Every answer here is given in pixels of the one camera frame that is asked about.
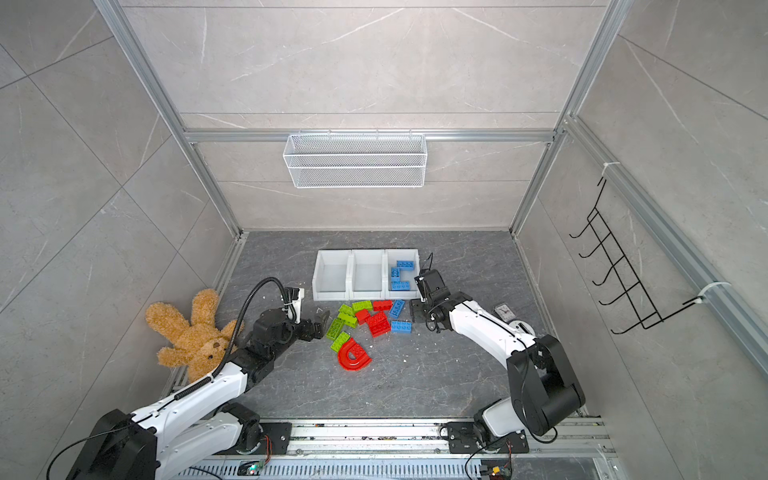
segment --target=zip tie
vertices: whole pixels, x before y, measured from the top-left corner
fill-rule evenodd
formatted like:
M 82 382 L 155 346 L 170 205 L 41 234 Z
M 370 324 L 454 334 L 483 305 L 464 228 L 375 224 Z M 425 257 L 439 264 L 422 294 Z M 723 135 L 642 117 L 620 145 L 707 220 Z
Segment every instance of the zip tie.
M 605 169 L 608 168 L 608 165 L 619 165 L 621 162 L 605 162 L 603 164 L 603 173 L 600 174 L 601 177 L 605 177 Z
M 709 290 L 710 288 L 712 288 L 713 286 L 718 286 L 718 285 L 728 285 L 728 286 L 730 286 L 730 283 L 729 282 L 712 282 L 712 283 L 710 283 L 709 285 L 707 285 L 703 289 L 701 289 L 701 291 L 697 295 L 697 298 L 694 300 L 694 303 L 702 303 L 703 302 L 702 299 L 704 298 L 705 292 L 707 290 Z

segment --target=wire basket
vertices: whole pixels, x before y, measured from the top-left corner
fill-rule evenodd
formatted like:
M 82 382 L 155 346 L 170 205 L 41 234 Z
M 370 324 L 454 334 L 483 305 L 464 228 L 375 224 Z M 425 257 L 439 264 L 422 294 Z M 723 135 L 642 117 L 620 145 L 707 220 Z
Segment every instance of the wire basket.
M 423 187 L 421 134 L 293 134 L 283 158 L 296 188 Z

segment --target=red building block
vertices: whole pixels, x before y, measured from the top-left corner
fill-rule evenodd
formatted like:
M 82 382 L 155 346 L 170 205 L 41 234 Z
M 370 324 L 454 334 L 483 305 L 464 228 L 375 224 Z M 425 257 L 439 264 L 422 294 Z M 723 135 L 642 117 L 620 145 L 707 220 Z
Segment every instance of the red building block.
M 355 316 L 357 317 L 357 323 L 359 325 L 364 324 L 371 318 L 371 314 L 368 310 L 360 310 L 358 313 L 355 313 Z
M 339 350 L 339 363 L 345 370 L 355 372 L 366 368 L 371 362 L 371 357 L 354 339 L 347 340 Z
M 392 308 L 391 300 L 380 300 L 378 302 L 373 302 L 374 312 L 385 312 L 386 310 L 389 310 L 391 308 Z
M 389 321 L 386 319 L 386 314 L 384 312 L 378 312 L 376 315 L 369 318 L 368 328 L 371 329 L 371 336 L 373 338 L 392 331 L 392 326 L 389 325 Z

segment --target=empty white bin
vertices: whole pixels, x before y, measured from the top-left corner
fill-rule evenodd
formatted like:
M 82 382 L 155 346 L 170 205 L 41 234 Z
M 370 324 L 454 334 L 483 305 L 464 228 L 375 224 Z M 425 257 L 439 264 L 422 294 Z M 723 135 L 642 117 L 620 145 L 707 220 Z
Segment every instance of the empty white bin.
M 413 270 L 400 270 L 400 280 L 410 283 L 410 290 L 391 290 L 389 274 L 392 267 L 397 266 L 398 260 L 413 262 Z M 386 293 L 388 300 L 410 300 L 419 298 L 419 288 L 416 287 L 416 276 L 419 275 L 419 251 L 416 249 L 390 249 L 386 251 Z
M 317 250 L 312 276 L 312 298 L 315 301 L 349 300 L 347 282 L 351 275 L 351 250 Z
M 352 250 L 351 300 L 384 300 L 386 261 L 384 250 Z

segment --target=teddy bear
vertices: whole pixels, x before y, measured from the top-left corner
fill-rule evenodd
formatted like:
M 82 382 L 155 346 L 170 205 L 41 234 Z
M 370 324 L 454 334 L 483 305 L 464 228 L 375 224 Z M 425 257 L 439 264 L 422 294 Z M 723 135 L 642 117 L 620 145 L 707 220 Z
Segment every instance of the teddy bear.
M 237 323 L 232 320 L 219 331 L 214 322 L 218 305 L 215 290 L 199 292 L 192 300 L 190 325 L 175 306 L 162 302 L 151 304 L 146 313 L 147 325 L 174 344 L 174 348 L 164 346 L 157 352 L 158 363 L 169 367 L 188 366 L 190 382 L 215 369 L 224 357 Z

